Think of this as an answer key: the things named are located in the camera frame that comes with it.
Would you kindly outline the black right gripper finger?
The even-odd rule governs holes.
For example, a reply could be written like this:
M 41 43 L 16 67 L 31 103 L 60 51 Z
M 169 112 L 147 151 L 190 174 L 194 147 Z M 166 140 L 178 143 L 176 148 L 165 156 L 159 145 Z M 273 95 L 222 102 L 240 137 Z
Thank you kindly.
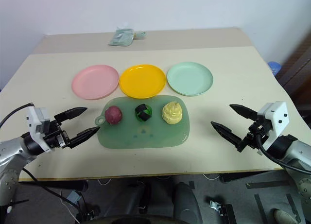
M 243 140 L 239 136 L 233 134 L 231 129 L 225 127 L 222 124 L 216 123 L 214 121 L 211 121 L 210 123 L 221 137 L 223 137 L 224 139 L 226 139 L 227 141 L 229 141 L 231 144 L 235 146 L 238 152 L 242 152 L 244 150 L 244 148 L 246 147 L 246 144 L 243 142 Z
M 230 104 L 229 106 L 240 116 L 253 121 L 257 120 L 258 114 L 256 111 L 240 104 Z

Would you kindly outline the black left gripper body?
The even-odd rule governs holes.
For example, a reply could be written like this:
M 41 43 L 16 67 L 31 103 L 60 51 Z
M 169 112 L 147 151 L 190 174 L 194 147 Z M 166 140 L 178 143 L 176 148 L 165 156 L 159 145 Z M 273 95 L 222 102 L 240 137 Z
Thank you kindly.
M 44 136 L 44 141 L 52 148 L 73 148 L 71 139 L 65 130 L 61 129 L 61 124 L 56 120 L 50 122 L 49 130 Z

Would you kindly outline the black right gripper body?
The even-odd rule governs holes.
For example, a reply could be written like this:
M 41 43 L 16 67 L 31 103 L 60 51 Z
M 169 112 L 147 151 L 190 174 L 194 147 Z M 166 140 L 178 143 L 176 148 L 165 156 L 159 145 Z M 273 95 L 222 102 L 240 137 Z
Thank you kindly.
M 248 128 L 245 140 L 245 145 L 252 149 L 260 150 L 263 147 L 264 142 L 267 140 L 267 134 L 270 131 L 270 121 L 254 121 Z

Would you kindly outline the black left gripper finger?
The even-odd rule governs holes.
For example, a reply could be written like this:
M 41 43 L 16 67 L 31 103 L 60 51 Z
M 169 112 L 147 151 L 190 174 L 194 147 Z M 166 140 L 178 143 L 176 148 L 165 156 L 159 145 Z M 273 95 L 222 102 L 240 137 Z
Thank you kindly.
M 97 127 L 88 128 L 88 129 L 78 133 L 77 136 L 75 136 L 72 139 L 69 139 L 68 147 L 72 149 L 72 148 L 84 143 L 85 141 L 90 139 L 93 135 L 95 135 L 99 129 L 100 129 L 100 127 L 97 126 Z
M 66 120 L 71 120 L 87 110 L 87 107 L 74 107 L 72 109 L 66 110 L 54 116 L 53 124 L 55 126 L 61 126 L 62 122 Z

